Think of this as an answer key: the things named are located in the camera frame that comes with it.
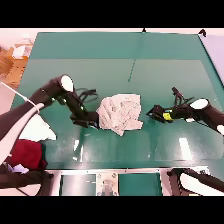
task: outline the yellow sticker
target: yellow sticker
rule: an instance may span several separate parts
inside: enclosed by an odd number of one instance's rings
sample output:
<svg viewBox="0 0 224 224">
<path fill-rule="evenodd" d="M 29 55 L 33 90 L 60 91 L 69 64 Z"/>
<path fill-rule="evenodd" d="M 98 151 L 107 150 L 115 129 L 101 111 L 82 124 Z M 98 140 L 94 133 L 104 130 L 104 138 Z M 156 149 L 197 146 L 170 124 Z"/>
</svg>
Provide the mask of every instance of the yellow sticker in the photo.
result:
<svg viewBox="0 0 224 224">
<path fill-rule="evenodd" d="M 163 117 L 165 120 L 172 121 L 173 119 L 170 117 L 170 113 L 163 113 Z"/>
</svg>

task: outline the red cloth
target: red cloth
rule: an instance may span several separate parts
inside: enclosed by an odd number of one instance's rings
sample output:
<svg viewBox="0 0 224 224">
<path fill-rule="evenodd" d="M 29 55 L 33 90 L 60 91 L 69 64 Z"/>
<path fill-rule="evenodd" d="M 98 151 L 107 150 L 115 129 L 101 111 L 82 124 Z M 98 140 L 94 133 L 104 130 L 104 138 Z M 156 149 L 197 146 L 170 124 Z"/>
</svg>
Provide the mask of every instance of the red cloth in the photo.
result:
<svg viewBox="0 0 224 224">
<path fill-rule="evenodd" d="M 47 162 L 42 159 L 42 145 L 39 142 L 19 139 L 12 150 L 12 156 L 7 162 L 11 167 L 21 164 L 23 167 L 34 170 L 46 169 Z"/>
</svg>

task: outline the white cable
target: white cable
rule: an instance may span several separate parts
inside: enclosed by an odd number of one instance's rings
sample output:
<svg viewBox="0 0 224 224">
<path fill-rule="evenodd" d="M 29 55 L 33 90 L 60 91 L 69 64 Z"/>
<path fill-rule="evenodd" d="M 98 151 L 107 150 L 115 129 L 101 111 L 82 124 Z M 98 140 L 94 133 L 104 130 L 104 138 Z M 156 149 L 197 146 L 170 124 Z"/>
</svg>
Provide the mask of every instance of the white cable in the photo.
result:
<svg viewBox="0 0 224 224">
<path fill-rule="evenodd" d="M 13 91 L 15 94 L 19 95 L 20 97 L 22 97 L 24 99 L 24 101 L 28 101 L 29 103 L 31 103 L 36 108 L 38 114 L 40 113 L 40 110 L 38 109 L 38 107 L 36 106 L 36 104 L 33 103 L 31 100 L 29 100 L 27 97 L 25 97 L 22 94 L 18 93 L 16 90 L 14 90 L 10 86 L 6 85 L 4 82 L 0 82 L 0 84 L 3 85 L 3 86 L 5 86 L 6 88 L 10 89 L 11 91 Z"/>
</svg>

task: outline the green tabletop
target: green tabletop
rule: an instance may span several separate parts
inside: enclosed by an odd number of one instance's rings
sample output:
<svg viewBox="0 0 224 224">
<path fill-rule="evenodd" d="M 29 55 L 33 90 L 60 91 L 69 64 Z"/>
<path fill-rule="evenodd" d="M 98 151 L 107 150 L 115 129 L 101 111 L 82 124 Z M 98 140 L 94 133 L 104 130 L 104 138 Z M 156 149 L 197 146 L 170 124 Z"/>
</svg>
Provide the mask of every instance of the green tabletop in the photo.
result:
<svg viewBox="0 0 224 224">
<path fill-rule="evenodd" d="M 208 98 L 224 108 L 223 87 L 197 35 L 158 33 L 39 33 L 19 92 L 30 96 L 49 79 L 68 74 L 75 88 L 96 88 L 99 98 L 86 104 L 96 110 L 104 97 L 141 95 L 141 130 L 125 131 L 74 126 L 70 111 L 58 103 L 41 111 L 57 141 L 45 141 L 48 169 L 141 168 L 209 165 L 224 180 L 223 137 L 182 120 L 160 124 L 145 114 L 154 104 L 173 105 L 171 88 L 186 98 Z M 15 98 L 13 107 L 22 102 Z M 191 157 L 179 139 L 187 139 Z M 74 151 L 74 143 L 79 147 Z"/>
</svg>

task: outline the robotic arm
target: robotic arm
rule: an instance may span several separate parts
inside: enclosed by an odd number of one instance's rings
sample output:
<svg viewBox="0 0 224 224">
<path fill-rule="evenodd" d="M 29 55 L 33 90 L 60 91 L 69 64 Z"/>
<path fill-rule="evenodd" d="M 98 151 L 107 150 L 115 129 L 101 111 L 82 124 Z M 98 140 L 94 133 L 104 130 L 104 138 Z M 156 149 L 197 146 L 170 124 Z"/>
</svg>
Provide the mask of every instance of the robotic arm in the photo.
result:
<svg viewBox="0 0 224 224">
<path fill-rule="evenodd" d="M 146 115 L 162 123 L 172 123 L 175 119 L 197 123 L 203 121 L 205 126 L 224 135 L 224 114 L 212 107 L 208 99 L 198 99 L 189 103 L 193 97 L 185 99 L 175 87 L 172 90 L 175 96 L 174 107 L 162 108 L 160 105 L 155 105 Z"/>
<path fill-rule="evenodd" d="M 55 100 L 61 105 L 66 105 L 72 112 L 73 124 L 88 128 L 99 128 L 99 116 L 97 112 L 88 112 L 83 101 L 89 96 L 95 95 L 96 90 L 86 90 L 80 96 L 77 95 L 73 81 L 68 75 L 61 75 L 51 79 L 46 85 L 38 89 L 24 104 L 0 115 L 0 164 L 10 156 L 10 152 L 23 131 L 28 121 L 37 113 L 50 106 Z"/>
</svg>

